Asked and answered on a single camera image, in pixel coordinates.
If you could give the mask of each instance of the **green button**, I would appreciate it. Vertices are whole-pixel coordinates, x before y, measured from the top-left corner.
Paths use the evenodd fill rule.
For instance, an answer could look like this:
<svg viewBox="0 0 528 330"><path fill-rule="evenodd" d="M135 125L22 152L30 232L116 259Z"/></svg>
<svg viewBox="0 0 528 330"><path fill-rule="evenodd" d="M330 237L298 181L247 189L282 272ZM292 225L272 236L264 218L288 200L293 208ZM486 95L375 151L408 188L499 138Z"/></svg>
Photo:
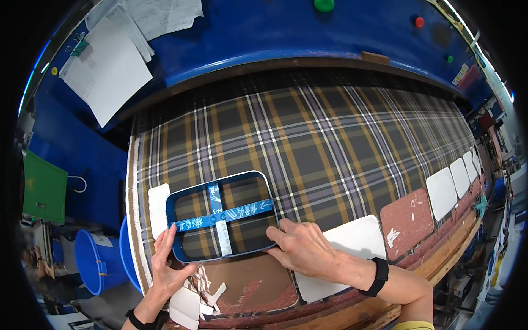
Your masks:
<svg viewBox="0 0 528 330"><path fill-rule="evenodd" d="M334 9L334 0L314 0L315 9L322 13L331 12Z"/></svg>

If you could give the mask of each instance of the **yellow sleeve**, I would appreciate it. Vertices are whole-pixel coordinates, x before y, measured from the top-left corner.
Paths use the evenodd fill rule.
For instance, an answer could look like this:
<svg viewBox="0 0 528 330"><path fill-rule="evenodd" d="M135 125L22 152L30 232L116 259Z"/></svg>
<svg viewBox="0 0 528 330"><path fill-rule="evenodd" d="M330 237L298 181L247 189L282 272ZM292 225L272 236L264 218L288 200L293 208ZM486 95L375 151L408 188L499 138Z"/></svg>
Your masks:
<svg viewBox="0 0 528 330"><path fill-rule="evenodd" d="M429 322L408 321L396 324L392 330L435 330L435 327Z"/></svg>

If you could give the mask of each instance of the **person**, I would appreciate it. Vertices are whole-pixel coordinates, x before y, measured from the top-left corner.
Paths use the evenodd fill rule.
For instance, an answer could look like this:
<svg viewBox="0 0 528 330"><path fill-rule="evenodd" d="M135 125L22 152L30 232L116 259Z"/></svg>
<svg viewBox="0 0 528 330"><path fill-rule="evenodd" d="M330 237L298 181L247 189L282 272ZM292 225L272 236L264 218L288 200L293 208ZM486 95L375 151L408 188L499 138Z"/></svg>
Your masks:
<svg viewBox="0 0 528 330"><path fill-rule="evenodd" d="M285 268L309 277L329 282L350 285L368 291L376 278L377 263L334 249L315 223L296 223L280 220L280 228L268 227L266 234L277 247L268 249ZM181 270L167 266L167 257L172 249L176 227L172 225L156 240L152 257L154 285L147 291L139 305L129 311L123 330L136 327L150 328L166 301L183 285L183 281L198 268L198 263L189 263ZM394 330L434 330L432 285L412 272L388 266L388 280L377 296L392 304L400 304L401 313Z"/></svg>
<svg viewBox="0 0 528 330"><path fill-rule="evenodd" d="M44 266L39 246L35 245L33 252L36 257L36 268L33 267L33 256L29 249L22 250L22 267L35 292L62 305L68 305L72 300L93 297L87 288L79 287L83 281L78 273L53 279Z"/></svg>

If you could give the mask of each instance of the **red button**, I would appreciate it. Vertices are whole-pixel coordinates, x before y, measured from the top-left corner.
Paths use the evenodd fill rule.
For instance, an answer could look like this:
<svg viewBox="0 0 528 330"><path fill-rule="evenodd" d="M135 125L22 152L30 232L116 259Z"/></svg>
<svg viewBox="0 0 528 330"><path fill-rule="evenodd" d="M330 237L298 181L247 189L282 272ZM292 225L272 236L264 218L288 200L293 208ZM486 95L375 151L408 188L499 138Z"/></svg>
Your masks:
<svg viewBox="0 0 528 330"><path fill-rule="evenodd" d="M423 18L421 17L417 17L415 20L414 20L414 25L421 29L423 27L423 24L424 24L424 21L423 21Z"/></svg>

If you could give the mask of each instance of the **hand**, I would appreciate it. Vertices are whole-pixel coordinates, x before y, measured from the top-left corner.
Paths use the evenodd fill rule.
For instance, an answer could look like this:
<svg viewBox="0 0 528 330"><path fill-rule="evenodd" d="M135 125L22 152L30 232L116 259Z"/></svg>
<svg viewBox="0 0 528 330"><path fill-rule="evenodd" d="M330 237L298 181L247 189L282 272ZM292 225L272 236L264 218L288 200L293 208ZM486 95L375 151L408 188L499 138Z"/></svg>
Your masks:
<svg viewBox="0 0 528 330"><path fill-rule="evenodd" d="M172 250L174 235L176 235L175 224L159 235L154 243L156 253L152 256L154 285L150 289L159 292L165 300L175 294L182 287L183 281L194 274L200 265L199 263L190 263L181 270L174 270L167 265L167 257Z"/></svg>
<svg viewBox="0 0 528 330"><path fill-rule="evenodd" d="M319 226L311 222L294 223L286 218L279 223L282 231L270 226L266 235L280 248L266 252L286 268L309 277L336 281L338 251L326 240Z"/></svg>
<svg viewBox="0 0 528 330"><path fill-rule="evenodd" d="M41 258L40 248L39 248L38 245L35 245L35 246L33 247L33 251L35 252L35 255L36 255L36 258L37 258L37 259Z"/></svg>

